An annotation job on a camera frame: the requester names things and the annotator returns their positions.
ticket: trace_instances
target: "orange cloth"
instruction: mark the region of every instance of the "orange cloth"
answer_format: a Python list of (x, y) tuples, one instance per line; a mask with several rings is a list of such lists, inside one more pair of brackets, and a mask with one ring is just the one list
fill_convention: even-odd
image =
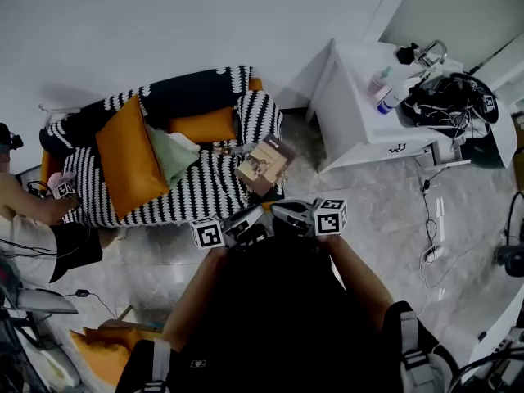
[(81, 333), (71, 332), (73, 342), (84, 357), (93, 374), (112, 386), (118, 385), (131, 353), (122, 345), (104, 341), (88, 342)]
[(169, 121), (169, 133), (182, 133), (196, 143), (234, 140), (233, 109), (226, 107), (204, 115), (174, 118)]
[(262, 86), (262, 80), (258, 78), (249, 79), (249, 89), (250, 90), (264, 90)]
[(131, 352), (138, 341), (142, 339), (137, 329), (129, 327), (112, 327), (103, 329), (84, 328), (87, 343), (103, 341), (106, 344), (117, 344), (125, 346)]
[(169, 192), (147, 134), (138, 95), (131, 97), (97, 132), (97, 146), (109, 198), (119, 219)]
[(62, 171), (62, 165), (52, 157), (48, 151), (42, 153), (42, 165), (40, 166), (40, 180), (47, 183), (51, 175)]

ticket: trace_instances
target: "black shirt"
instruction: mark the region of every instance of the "black shirt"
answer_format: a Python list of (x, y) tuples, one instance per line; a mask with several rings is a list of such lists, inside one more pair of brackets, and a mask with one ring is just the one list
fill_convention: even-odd
[[(395, 391), (399, 361), (314, 241), (274, 237), (228, 254), (202, 325), (171, 352), (172, 392)], [(116, 393), (151, 380), (152, 351), (150, 341), (135, 346)]]

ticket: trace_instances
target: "drawer handle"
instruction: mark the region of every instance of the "drawer handle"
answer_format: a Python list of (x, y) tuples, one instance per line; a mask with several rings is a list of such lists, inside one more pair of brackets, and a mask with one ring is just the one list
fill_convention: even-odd
[(390, 153), (400, 153), (401, 151), (404, 151), (406, 149), (406, 143), (403, 142), (402, 144), (399, 143), (399, 146), (396, 148), (390, 148)]

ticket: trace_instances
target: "sofa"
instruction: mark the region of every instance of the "sofa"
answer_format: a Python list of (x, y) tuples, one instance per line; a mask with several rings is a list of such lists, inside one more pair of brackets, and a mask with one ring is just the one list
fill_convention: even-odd
[[(107, 191), (96, 135), (134, 95), (138, 95), (147, 125), (163, 130), (168, 129), (172, 119), (231, 106), (236, 138), (202, 143), (199, 160), (187, 169), (176, 187), (119, 219)], [(40, 131), (45, 160), (42, 170), (49, 175), (60, 165), (62, 171), (77, 174), (76, 190), (82, 208), (70, 211), (64, 218), (66, 223), (117, 228), (180, 224), (210, 216), (224, 219), (247, 206), (282, 199), (284, 194), (282, 184), (277, 184), (260, 198), (234, 173), (245, 157), (215, 149), (257, 143), (268, 133), (280, 138), (281, 125), (282, 113), (264, 93), (261, 82), (251, 78), (250, 66), (207, 70), (113, 95), (48, 124)]]

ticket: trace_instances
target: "power strip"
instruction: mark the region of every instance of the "power strip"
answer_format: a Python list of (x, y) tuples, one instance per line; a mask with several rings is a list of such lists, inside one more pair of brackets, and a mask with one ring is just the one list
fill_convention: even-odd
[(444, 254), (444, 247), (440, 245), (433, 245), (424, 253), (424, 260), (428, 264), (432, 264)]

